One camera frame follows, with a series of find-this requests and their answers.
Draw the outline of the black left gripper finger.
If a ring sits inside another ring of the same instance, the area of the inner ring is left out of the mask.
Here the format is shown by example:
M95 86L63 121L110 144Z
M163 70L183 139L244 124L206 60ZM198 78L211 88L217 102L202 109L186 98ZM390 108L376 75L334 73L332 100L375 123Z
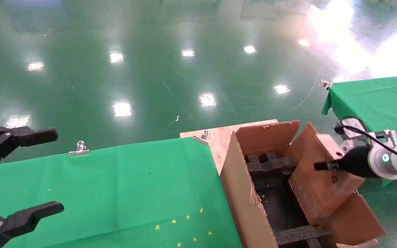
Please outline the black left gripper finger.
M17 211L6 218L0 216L0 248L13 238L33 232L41 219L63 211L64 206L62 203L50 201Z
M58 140L54 128L32 130L28 126L5 128L0 126L0 162L18 147L29 147Z

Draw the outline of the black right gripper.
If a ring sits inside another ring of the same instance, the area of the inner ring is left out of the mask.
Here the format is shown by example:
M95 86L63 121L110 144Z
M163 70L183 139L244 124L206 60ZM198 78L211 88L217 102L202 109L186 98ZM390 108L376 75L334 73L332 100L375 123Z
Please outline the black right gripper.
M370 146L357 146L335 161L315 162L315 171L345 171L362 178L371 178L372 169L368 162Z

